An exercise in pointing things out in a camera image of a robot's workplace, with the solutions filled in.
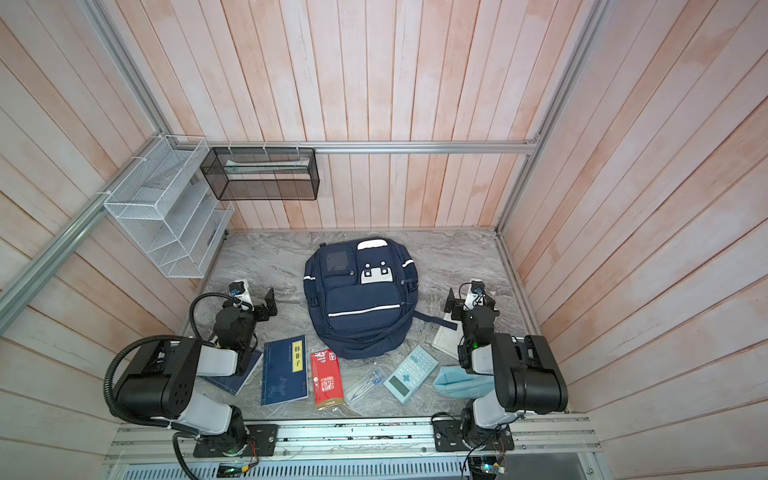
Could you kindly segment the white notebook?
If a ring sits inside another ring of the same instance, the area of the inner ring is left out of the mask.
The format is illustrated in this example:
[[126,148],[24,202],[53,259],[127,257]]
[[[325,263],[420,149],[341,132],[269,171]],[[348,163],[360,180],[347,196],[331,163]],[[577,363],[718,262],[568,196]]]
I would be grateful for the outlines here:
[[450,321],[450,324],[453,324],[454,328],[438,327],[431,345],[454,360],[459,360],[458,347],[463,339],[463,327],[457,322]]

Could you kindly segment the blue book yellow label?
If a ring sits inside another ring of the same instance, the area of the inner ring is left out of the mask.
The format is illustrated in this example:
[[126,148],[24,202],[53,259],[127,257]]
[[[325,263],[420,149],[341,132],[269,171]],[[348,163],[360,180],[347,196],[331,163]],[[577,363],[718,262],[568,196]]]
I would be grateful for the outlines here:
[[304,335],[265,344],[261,405],[276,405],[308,395]]

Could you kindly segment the dark blue book underneath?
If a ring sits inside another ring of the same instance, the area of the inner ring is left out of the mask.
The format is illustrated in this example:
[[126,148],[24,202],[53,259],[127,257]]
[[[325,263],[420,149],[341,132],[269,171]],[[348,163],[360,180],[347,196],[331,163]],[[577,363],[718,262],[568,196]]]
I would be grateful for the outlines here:
[[259,349],[255,349],[242,375],[234,375],[228,377],[203,376],[202,379],[230,395],[237,396],[242,391],[243,387],[251,380],[255,373],[256,367],[262,362],[262,359],[263,352]]

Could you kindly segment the navy blue student backpack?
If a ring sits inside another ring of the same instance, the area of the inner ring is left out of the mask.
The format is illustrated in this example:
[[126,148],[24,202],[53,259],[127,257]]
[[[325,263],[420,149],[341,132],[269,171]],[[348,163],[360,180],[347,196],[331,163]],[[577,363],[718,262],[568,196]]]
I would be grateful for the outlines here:
[[385,237],[323,243],[307,260],[303,277],[318,337],[348,360],[396,349],[415,318],[457,329],[417,310],[418,286],[418,270],[407,248]]

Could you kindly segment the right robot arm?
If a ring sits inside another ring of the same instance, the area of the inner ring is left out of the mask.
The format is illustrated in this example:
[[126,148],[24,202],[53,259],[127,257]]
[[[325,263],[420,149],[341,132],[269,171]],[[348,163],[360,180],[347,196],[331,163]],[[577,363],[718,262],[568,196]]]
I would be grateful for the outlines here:
[[471,447],[494,442],[504,426],[524,417],[564,412],[566,382],[545,337],[513,336],[495,330],[500,312],[481,281],[465,296],[449,292],[444,311],[460,323],[459,364],[470,374],[490,376],[493,390],[469,401],[462,411],[462,440]]

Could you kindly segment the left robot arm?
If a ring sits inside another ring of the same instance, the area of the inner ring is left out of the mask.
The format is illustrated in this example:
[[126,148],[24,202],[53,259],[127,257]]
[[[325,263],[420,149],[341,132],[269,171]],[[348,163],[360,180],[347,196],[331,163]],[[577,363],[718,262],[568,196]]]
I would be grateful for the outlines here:
[[240,456],[256,446],[241,410],[195,390],[199,378],[248,380],[261,358],[256,326],[278,314],[273,289],[250,301],[247,283],[206,292],[189,307],[191,336],[154,335],[124,347],[109,364],[103,396],[131,424],[169,428],[202,444],[204,454]]

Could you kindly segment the clear bag with pens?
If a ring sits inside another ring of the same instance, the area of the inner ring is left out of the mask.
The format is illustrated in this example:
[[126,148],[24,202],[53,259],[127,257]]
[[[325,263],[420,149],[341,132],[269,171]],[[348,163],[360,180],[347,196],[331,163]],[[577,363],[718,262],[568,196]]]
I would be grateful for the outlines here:
[[366,376],[361,377],[345,390],[346,400],[348,402],[355,402],[362,398],[373,388],[380,385],[386,377],[387,374],[382,369],[370,371]]

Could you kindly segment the light blue pencil pouch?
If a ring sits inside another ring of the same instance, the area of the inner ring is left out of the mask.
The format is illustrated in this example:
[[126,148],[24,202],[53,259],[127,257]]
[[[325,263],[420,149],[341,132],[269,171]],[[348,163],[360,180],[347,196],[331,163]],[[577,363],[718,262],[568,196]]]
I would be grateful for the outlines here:
[[454,399],[478,399],[494,390],[492,375],[467,373],[461,366],[443,366],[433,382],[435,391]]

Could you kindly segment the teal calculator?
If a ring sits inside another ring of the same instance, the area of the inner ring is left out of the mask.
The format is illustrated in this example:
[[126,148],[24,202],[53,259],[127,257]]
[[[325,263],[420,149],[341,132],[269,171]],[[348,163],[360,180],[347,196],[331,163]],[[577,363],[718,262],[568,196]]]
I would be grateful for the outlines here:
[[438,365],[434,357],[417,346],[384,381],[384,386],[401,404],[405,404]]

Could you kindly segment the red snack box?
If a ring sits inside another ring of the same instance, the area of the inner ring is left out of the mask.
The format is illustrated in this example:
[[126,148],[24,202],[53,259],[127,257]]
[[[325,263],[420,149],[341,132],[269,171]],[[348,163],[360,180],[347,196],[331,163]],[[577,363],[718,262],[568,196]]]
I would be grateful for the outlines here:
[[318,410],[340,406],[345,401],[337,355],[330,349],[310,356],[315,406]]

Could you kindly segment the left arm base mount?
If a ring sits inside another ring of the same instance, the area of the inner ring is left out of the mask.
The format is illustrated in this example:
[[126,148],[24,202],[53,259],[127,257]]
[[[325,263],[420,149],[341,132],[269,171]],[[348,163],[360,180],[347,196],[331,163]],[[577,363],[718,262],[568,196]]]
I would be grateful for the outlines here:
[[243,424],[215,436],[202,436],[194,447],[194,458],[270,457],[278,438],[277,424]]

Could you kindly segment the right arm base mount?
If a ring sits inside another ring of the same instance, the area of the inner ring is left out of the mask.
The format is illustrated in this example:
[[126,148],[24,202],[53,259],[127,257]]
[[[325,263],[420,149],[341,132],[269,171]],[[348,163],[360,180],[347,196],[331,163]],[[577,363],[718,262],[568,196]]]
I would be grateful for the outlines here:
[[484,429],[473,424],[470,419],[457,419],[441,412],[430,418],[430,425],[438,452],[505,452],[515,449],[508,424]]

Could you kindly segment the aluminium mounting rail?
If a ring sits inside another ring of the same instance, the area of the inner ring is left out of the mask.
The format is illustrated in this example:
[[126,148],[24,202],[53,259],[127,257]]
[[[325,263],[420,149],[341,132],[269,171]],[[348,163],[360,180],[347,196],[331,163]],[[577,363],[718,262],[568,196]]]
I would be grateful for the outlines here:
[[493,436],[488,446],[461,437],[458,427],[446,434],[447,417],[337,418],[250,421],[248,427],[267,446],[262,459],[273,461],[418,458],[467,453],[583,453],[602,446],[587,416],[527,414]]

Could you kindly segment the aluminium frame horizontal bar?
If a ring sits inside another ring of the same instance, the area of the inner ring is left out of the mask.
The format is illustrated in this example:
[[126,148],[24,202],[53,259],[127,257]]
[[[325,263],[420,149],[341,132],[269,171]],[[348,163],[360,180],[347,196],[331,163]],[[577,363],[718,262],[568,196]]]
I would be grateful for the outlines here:
[[312,149],[316,154],[531,154],[536,141],[288,141],[226,142],[206,140],[210,148]]

